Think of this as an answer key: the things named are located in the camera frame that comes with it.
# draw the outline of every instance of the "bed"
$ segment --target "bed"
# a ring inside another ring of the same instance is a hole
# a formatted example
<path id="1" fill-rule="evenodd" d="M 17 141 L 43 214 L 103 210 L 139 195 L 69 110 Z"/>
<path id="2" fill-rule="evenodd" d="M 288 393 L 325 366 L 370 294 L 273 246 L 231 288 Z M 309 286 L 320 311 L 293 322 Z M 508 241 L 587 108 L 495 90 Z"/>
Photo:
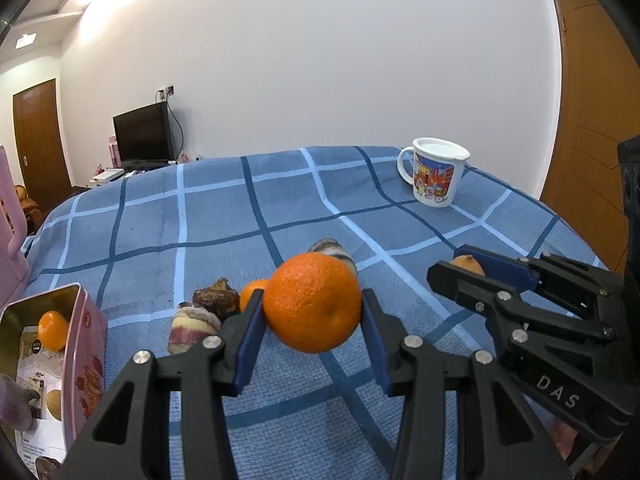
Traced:
<path id="1" fill-rule="evenodd" d="M 494 350 L 480 316 L 434 295 L 430 265 L 471 244 L 507 256 L 542 251 L 602 266 L 551 210 L 467 166 L 454 205 L 414 200 L 392 147 L 303 148 L 171 166 L 69 199 L 33 241 L 25 295 L 79 282 L 108 320 L 107 386 L 138 349 L 166 355 L 175 306 L 226 276 L 268 278 L 322 237 L 336 238 L 386 312 L 437 348 Z M 527 300 L 553 308 L 531 293 Z M 266 333 L 252 382 L 225 411 L 241 479 L 386 479 L 402 400 L 373 380 L 362 333 L 320 355 Z M 447 397 L 443 478 L 455 477 L 455 397 Z M 179 397 L 173 478 L 183 478 Z"/>

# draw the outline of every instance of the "pink plastic basket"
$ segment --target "pink plastic basket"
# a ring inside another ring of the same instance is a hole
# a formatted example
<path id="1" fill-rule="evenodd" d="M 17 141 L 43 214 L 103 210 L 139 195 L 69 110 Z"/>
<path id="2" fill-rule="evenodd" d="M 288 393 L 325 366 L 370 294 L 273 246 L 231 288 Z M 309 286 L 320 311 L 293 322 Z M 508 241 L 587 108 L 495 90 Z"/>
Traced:
<path id="1" fill-rule="evenodd" d="M 0 308 L 17 300 L 29 281 L 31 269 L 20 248 L 27 236 L 27 220 L 15 193 L 4 146 L 0 144 Z M 13 230 L 6 219 L 9 215 Z"/>

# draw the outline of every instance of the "ceiling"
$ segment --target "ceiling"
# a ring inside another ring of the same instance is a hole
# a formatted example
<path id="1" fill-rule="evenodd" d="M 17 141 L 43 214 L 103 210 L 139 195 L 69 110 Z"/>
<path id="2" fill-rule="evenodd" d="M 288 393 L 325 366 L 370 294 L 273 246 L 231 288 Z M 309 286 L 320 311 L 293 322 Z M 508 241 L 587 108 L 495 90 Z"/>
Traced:
<path id="1" fill-rule="evenodd" d="M 0 64 L 28 55 L 44 46 L 62 42 L 90 2 L 91 0 L 31 0 L 0 44 Z M 16 49 L 18 38 L 34 32 L 37 36 L 33 44 Z"/>

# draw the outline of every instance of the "wooden door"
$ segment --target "wooden door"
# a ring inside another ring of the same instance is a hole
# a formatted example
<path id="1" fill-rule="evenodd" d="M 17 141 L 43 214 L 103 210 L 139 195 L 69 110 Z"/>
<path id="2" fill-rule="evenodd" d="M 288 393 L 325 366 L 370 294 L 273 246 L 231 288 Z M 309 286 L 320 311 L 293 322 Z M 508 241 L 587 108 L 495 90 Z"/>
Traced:
<path id="1" fill-rule="evenodd" d="M 56 80 L 14 95 L 14 131 L 24 185 L 42 212 L 72 193 L 60 141 Z"/>
<path id="2" fill-rule="evenodd" d="M 541 200 L 609 269 L 626 261 L 616 146 L 640 134 L 640 68 L 597 0 L 556 0 L 562 39 L 558 133 Z"/>

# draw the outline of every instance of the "potato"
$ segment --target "potato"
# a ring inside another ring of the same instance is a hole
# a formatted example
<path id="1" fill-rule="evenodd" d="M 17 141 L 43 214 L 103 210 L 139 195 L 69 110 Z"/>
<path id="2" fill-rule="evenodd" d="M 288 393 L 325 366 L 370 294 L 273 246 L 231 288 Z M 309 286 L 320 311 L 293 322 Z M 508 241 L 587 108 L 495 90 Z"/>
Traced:
<path id="1" fill-rule="evenodd" d="M 62 420 L 62 392 L 51 390 L 45 397 L 49 413 L 57 420 Z"/>

